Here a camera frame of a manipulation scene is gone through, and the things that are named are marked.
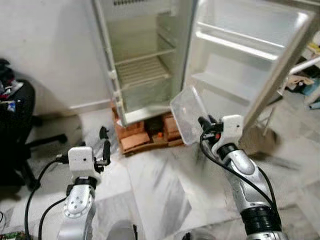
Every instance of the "clear plastic tray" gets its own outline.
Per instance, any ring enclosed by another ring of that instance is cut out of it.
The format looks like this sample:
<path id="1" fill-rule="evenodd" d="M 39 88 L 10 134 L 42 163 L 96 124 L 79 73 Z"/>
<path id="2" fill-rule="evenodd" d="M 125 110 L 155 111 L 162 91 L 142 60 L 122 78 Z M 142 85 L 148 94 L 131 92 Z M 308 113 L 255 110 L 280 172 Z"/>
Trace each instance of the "clear plastic tray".
<path id="1" fill-rule="evenodd" d="M 208 113 L 195 87 L 186 87 L 170 102 L 170 107 L 184 144 L 198 143 L 203 132 L 198 118 L 207 118 Z"/>

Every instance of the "white wall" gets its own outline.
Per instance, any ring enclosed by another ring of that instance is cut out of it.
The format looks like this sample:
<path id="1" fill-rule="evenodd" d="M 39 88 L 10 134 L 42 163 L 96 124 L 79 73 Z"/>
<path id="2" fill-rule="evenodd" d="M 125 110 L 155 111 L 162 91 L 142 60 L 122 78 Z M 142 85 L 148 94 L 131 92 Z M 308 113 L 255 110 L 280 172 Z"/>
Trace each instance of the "white wall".
<path id="1" fill-rule="evenodd" d="M 110 97 L 84 1 L 0 0 L 0 58 L 31 80 L 37 114 Z"/>

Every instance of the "marble floor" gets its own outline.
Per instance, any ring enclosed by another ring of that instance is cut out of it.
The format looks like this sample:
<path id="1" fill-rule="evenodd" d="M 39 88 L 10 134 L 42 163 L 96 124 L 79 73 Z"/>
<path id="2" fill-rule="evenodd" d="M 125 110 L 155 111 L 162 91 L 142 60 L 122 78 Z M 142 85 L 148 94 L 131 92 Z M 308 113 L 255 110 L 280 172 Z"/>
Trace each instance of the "marble floor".
<path id="1" fill-rule="evenodd" d="M 283 229 L 291 240 L 320 240 L 319 120 L 320 110 L 305 109 L 302 95 L 286 92 L 270 126 L 277 135 L 276 147 L 265 149 L 263 157 L 254 157 L 274 186 Z M 96 189 L 93 239 L 107 239 L 112 226 L 123 220 L 137 226 L 139 240 L 181 240 L 192 230 L 194 236 L 211 237 L 202 239 L 246 238 L 224 172 L 214 163 L 201 160 L 198 146 L 156 149 L 123 157 L 110 109 L 50 120 L 35 128 L 30 141 L 65 133 L 68 143 L 35 148 L 29 160 L 34 173 L 38 175 L 55 155 L 65 153 L 80 140 L 85 140 L 100 157 L 101 126 L 110 130 L 112 155 Z M 38 235 L 44 210 L 65 196 L 70 183 L 67 165 L 54 165 L 44 176 L 29 211 L 29 228 L 34 236 Z M 6 217 L 3 233 L 24 229 L 29 193 L 25 186 L 16 191 L 1 189 L 0 211 Z M 43 239 L 56 239 L 61 222 L 62 206 L 58 205 L 47 215 Z"/>

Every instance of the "refrigerator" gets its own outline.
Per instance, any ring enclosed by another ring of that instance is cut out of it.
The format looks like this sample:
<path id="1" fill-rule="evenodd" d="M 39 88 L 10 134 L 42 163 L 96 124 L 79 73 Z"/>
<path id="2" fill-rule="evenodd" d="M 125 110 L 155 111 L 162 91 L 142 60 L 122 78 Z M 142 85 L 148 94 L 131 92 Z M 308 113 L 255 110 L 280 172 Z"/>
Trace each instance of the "refrigerator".
<path id="1" fill-rule="evenodd" d="M 295 1 L 91 0 L 90 11 L 123 126 L 168 112 L 189 85 L 216 119 L 250 126 L 319 25 Z"/>

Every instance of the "black chair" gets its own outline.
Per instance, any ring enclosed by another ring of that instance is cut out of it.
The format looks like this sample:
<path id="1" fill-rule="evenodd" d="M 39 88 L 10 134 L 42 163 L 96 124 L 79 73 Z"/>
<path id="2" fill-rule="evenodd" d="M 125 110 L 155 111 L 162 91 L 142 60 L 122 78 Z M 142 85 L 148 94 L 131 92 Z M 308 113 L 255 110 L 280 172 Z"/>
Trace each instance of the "black chair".
<path id="1" fill-rule="evenodd" d="M 27 162 L 31 157 L 31 148 L 53 141 L 65 143 L 67 137 L 60 134 L 26 144 L 32 127 L 40 126 L 42 121 L 33 116 L 35 89 L 26 80 L 18 81 L 23 82 L 23 86 L 8 99 L 15 101 L 15 112 L 0 109 L 0 185 L 26 184 L 29 189 L 33 189 L 36 178 Z"/>

